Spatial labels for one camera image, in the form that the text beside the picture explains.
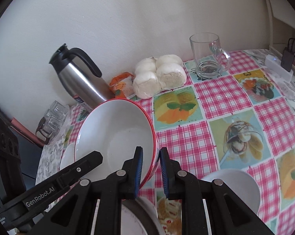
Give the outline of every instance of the silver screw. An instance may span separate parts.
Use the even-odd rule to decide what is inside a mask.
[[[178,174],[178,176],[180,176],[180,177],[185,177],[185,176],[187,175],[187,172],[184,171],[184,170],[180,170],[180,171],[177,172],[177,174]]]
[[[80,185],[82,185],[82,186],[86,186],[86,185],[88,185],[90,183],[90,180],[88,180],[88,179],[82,179],[81,181],[80,181]]]
[[[122,176],[126,175],[126,171],[123,169],[120,169],[120,170],[116,171],[116,175],[122,177]]]
[[[224,182],[221,179],[214,179],[214,184],[215,185],[222,185]]]

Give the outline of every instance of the thermos handle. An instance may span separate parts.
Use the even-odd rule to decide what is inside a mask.
[[[90,71],[98,78],[102,76],[101,70],[96,66],[92,59],[80,48],[72,48],[64,53],[63,59],[68,58],[69,55],[76,55],[79,57],[90,69]]]

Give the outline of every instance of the floral tablecloth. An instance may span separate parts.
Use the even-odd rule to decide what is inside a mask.
[[[153,121],[160,146],[182,169],[199,179],[225,168],[248,172],[261,193],[259,218],[275,234],[289,235],[295,229],[295,78],[287,83],[265,67],[267,54],[265,49],[231,52],[232,66],[215,80],[198,78],[194,61],[185,62],[182,88],[136,101]],[[43,148],[36,183],[59,171],[88,115],[78,105],[70,109],[63,135]],[[240,128],[253,133],[230,140]],[[161,187],[158,168],[140,195],[158,206]],[[173,234],[170,217],[164,218],[166,233]]]

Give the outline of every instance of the thermos lid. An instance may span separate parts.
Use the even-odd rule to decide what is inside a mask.
[[[51,56],[49,64],[51,64],[57,73],[60,73],[62,69],[66,67],[68,63],[70,63],[75,55],[69,55],[65,59],[63,58],[64,53],[68,51],[66,43],[63,44],[57,51]]]

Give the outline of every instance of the plastic-wrapped bread bun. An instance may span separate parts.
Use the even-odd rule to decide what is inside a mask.
[[[182,87],[187,80],[184,68],[177,63],[166,63],[161,65],[156,71],[156,76],[162,90]]]
[[[161,91],[156,73],[152,71],[145,71],[136,75],[132,86],[134,93],[141,99],[149,99]]]
[[[164,56],[159,57],[156,60],[156,63],[155,63],[156,68],[159,68],[160,66],[162,66],[165,63],[177,63],[181,67],[184,66],[184,63],[179,56],[177,56],[177,55],[164,55]]]
[[[135,70],[134,70],[134,74],[138,75],[142,72],[146,72],[146,71],[152,71],[152,72],[156,72],[156,64],[155,64],[155,58],[145,58],[143,60],[141,60],[140,62],[137,63]]]

